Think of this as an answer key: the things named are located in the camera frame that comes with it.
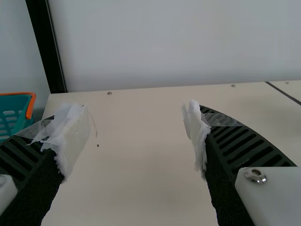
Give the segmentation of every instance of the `table surface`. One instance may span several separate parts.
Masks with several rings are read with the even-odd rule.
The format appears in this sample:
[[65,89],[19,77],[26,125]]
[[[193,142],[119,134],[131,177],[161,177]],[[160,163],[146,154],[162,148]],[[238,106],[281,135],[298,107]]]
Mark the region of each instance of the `table surface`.
[[87,144],[42,225],[217,226],[182,121],[181,105],[191,99],[241,121],[301,164],[301,106],[264,82],[51,94],[43,118],[77,102],[88,106],[96,128],[90,119]]
[[301,80],[297,81],[273,81],[274,86],[281,89],[288,95],[301,101]]

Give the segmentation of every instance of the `plastic basket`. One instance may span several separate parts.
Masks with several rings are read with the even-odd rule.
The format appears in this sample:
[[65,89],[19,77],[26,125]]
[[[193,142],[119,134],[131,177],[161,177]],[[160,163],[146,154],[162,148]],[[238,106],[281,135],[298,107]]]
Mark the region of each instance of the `plastic basket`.
[[0,142],[32,125],[35,93],[0,94]]

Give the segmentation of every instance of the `black line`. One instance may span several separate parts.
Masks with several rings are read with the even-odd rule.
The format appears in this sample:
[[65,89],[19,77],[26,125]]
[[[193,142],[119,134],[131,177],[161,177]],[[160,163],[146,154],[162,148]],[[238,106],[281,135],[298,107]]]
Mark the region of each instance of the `black line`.
[[51,93],[67,87],[48,0],[25,0]]
[[284,91],[282,91],[281,89],[277,88],[276,86],[274,86],[273,84],[271,84],[270,82],[266,81],[265,83],[267,83],[268,85],[270,85],[271,87],[273,87],[275,90],[279,91],[280,93],[282,93],[284,96],[290,98],[292,101],[296,102],[297,104],[301,105],[301,101],[297,100],[296,98],[288,95],[287,93],[285,93]]

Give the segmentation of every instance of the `metal screw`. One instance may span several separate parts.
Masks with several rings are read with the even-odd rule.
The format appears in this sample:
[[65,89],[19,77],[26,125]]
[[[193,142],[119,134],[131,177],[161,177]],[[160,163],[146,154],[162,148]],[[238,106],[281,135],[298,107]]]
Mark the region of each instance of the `metal screw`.
[[267,182],[267,176],[264,172],[257,168],[246,168],[244,172],[245,178],[256,184],[264,184]]

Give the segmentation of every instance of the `tissue paper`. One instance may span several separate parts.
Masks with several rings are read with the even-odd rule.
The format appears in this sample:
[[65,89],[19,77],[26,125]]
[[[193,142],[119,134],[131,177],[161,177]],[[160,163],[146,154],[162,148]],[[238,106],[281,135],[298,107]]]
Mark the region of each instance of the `tissue paper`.
[[17,133],[17,136],[43,143],[41,151],[51,148],[56,153],[60,172],[67,177],[83,150],[90,134],[88,109],[78,104],[63,104],[53,120],[42,120]]
[[188,110],[185,104],[183,104],[182,114],[186,133],[192,142],[196,156],[195,170],[200,170],[201,176],[205,180],[207,164],[205,138],[207,134],[210,133],[211,127],[202,120],[202,117],[204,118],[204,116],[202,116],[199,104],[195,100],[190,101]]

